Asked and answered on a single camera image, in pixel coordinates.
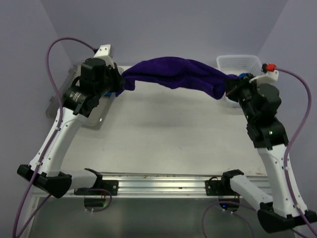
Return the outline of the purple towel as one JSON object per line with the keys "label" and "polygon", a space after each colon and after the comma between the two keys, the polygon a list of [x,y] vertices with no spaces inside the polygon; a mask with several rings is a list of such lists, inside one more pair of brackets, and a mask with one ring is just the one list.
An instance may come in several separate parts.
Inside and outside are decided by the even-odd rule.
{"label": "purple towel", "polygon": [[225,93],[227,80],[237,80],[234,74],[225,74],[202,62],[179,57],[161,57],[144,60],[125,70],[124,89],[116,92],[118,97],[123,91],[133,91],[136,81],[156,83],[169,89],[186,88],[206,93],[219,100]]}

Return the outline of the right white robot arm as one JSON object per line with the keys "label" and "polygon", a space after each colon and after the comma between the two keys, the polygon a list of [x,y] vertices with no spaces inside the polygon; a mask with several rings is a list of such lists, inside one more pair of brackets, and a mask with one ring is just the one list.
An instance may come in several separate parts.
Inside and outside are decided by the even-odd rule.
{"label": "right white robot arm", "polygon": [[266,170],[271,194],[263,192],[240,170],[225,172],[220,188],[225,194],[241,195],[256,211],[262,228],[269,234],[315,223],[317,214],[304,203],[294,178],[284,125],[275,116],[281,104],[279,90],[258,84],[249,74],[225,82],[225,95],[239,103],[247,120],[247,134]]}

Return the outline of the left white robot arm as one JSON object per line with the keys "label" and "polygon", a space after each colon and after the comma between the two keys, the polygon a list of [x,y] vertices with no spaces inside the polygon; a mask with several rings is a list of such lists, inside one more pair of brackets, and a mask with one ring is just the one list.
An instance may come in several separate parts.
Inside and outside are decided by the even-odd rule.
{"label": "left white robot arm", "polygon": [[96,195],[102,191],[100,173],[92,169],[62,171],[65,154],[79,128],[106,93],[121,91],[124,79],[112,59],[93,57],[81,64],[80,75],[64,92],[62,106],[38,154],[17,173],[35,187],[55,198],[71,189],[86,189]]}

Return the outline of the white plastic basket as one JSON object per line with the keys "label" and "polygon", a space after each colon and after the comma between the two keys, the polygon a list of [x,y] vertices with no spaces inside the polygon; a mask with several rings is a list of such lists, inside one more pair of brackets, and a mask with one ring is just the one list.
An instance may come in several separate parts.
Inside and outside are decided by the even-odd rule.
{"label": "white plastic basket", "polygon": [[261,75],[262,63],[254,55],[223,55],[216,58],[217,69],[235,80],[240,74]]}

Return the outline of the clear plastic bin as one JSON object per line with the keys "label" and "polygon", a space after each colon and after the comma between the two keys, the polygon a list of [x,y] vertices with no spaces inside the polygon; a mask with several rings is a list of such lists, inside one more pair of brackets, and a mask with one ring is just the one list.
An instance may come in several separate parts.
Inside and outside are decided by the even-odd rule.
{"label": "clear plastic bin", "polygon": [[102,63],[97,59],[88,59],[83,62],[77,71],[79,74],[73,75],[66,80],[66,84],[58,95],[52,98],[51,104],[47,109],[47,116],[55,118],[59,122],[60,110],[68,109],[71,114],[82,115],[89,118],[94,108],[98,107],[106,66],[110,64]]}

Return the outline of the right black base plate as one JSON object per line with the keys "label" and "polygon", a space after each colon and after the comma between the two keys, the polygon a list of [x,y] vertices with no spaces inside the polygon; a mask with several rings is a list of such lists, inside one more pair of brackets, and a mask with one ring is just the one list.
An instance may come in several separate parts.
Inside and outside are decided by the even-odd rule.
{"label": "right black base plate", "polygon": [[222,184],[218,177],[205,180],[205,191],[207,196],[232,196],[234,194]]}

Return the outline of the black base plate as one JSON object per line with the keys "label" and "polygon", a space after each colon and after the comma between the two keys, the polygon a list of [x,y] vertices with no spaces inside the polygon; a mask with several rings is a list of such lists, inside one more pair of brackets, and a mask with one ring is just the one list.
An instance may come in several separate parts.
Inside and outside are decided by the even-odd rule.
{"label": "black base plate", "polygon": [[117,196],[119,188],[119,182],[117,180],[102,180],[99,181],[93,188],[79,188],[74,190],[75,195],[86,195],[86,196],[101,196],[107,195],[104,190],[107,190],[111,195]]}
{"label": "black base plate", "polygon": [[218,177],[205,180],[205,191],[207,196],[232,196],[234,194],[222,184]]}

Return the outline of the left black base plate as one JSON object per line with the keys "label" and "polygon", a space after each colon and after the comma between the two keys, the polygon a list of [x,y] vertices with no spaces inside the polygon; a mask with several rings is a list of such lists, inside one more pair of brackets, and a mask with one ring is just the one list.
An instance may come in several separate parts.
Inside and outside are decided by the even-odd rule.
{"label": "left black base plate", "polygon": [[117,196],[119,188],[119,182],[117,180],[102,180],[99,181],[93,188],[79,188],[74,190],[75,195],[86,195],[86,196],[101,196],[107,195],[104,190],[107,190],[111,195]]}

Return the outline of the aluminium mounting rail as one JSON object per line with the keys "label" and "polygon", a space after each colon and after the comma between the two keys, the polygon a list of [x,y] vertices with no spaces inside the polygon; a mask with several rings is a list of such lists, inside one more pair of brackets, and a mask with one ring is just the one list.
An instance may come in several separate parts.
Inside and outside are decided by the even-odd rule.
{"label": "aluminium mounting rail", "polygon": [[[93,188],[102,180],[119,182],[119,198],[204,198],[207,196],[205,180],[211,177],[218,177],[229,189],[221,175],[120,174],[87,170],[61,172],[55,177],[47,178],[38,176],[34,185],[41,193],[47,192],[55,198],[75,195],[75,189]],[[236,195],[234,191],[233,193],[232,196],[219,197],[233,197]]]}

